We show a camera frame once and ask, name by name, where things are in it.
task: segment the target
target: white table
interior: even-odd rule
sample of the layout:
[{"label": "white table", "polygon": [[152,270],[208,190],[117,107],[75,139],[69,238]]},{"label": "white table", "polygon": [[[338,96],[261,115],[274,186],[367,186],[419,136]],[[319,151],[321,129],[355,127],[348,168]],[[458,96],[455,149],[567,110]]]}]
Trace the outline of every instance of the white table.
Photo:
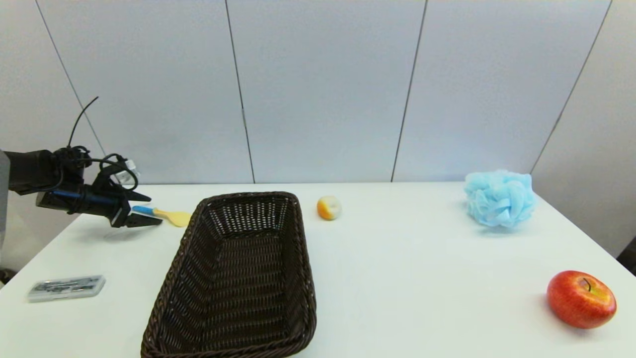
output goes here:
[{"label": "white table", "polygon": [[[313,341],[299,357],[628,357],[636,278],[540,200],[514,231],[465,214],[461,183],[151,185],[164,210],[209,196],[286,190],[301,202],[317,296]],[[343,215],[315,211],[335,195]],[[184,229],[112,229],[82,215],[0,290],[0,357],[139,357],[142,334]],[[545,302],[556,273],[604,281],[618,312],[571,329]],[[27,303],[35,281],[103,274],[92,298]]]}]

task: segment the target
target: red apple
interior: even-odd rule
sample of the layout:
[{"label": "red apple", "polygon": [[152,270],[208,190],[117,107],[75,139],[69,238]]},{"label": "red apple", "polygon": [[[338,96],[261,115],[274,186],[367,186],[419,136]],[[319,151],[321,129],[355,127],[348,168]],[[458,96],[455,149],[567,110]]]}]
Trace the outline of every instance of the red apple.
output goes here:
[{"label": "red apple", "polygon": [[612,291],[594,276],[578,271],[563,271],[550,280],[548,303],[558,318],[577,328],[602,326],[616,313]]}]

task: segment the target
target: white wall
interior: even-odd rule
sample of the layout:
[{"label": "white wall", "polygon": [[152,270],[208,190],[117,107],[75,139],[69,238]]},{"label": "white wall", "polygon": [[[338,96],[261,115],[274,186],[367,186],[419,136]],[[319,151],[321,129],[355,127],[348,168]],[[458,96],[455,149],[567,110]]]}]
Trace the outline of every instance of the white wall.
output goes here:
[{"label": "white wall", "polygon": [[[28,152],[65,146],[81,107],[35,2],[0,1],[0,53],[0,148]],[[85,118],[73,143],[103,155]],[[11,268],[24,265],[75,218],[36,208],[34,195],[13,192],[8,217],[3,265]]]},{"label": "white wall", "polygon": [[528,173],[608,6],[429,0],[394,180]]},{"label": "white wall", "polygon": [[225,2],[38,1],[107,153],[143,183],[251,183]]},{"label": "white wall", "polygon": [[617,256],[636,236],[636,2],[614,1],[532,172],[550,204]]},{"label": "white wall", "polygon": [[389,182],[424,2],[228,9],[256,182]]},{"label": "white wall", "polygon": [[[61,147],[80,100],[100,95],[75,143],[100,157],[99,138],[135,159],[142,183],[388,182],[394,166],[395,180],[528,171],[609,0],[227,4],[0,2],[0,147]],[[635,234],[625,183],[632,9],[614,2],[534,173],[537,191],[614,254]],[[10,196],[13,227],[27,228],[13,235],[42,246],[72,217],[33,201]]]}]

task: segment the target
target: yellow spatula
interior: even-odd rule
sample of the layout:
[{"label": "yellow spatula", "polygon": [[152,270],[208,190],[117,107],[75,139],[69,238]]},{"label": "yellow spatula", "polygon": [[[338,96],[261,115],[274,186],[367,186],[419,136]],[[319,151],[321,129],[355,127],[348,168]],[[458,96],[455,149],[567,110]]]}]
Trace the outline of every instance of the yellow spatula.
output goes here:
[{"label": "yellow spatula", "polygon": [[157,208],[148,208],[147,206],[135,205],[132,207],[137,213],[146,214],[154,217],[167,219],[172,225],[177,227],[188,226],[190,223],[190,214],[183,211],[163,211]]}]

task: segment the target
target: brown wicker basket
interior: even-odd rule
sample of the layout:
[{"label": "brown wicker basket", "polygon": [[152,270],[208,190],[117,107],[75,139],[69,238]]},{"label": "brown wicker basket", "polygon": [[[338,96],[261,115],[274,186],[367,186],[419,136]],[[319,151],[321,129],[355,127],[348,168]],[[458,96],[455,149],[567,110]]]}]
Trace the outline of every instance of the brown wicker basket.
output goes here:
[{"label": "brown wicker basket", "polygon": [[298,198],[239,193],[195,210],[141,345],[142,357],[287,357],[316,325]]}]

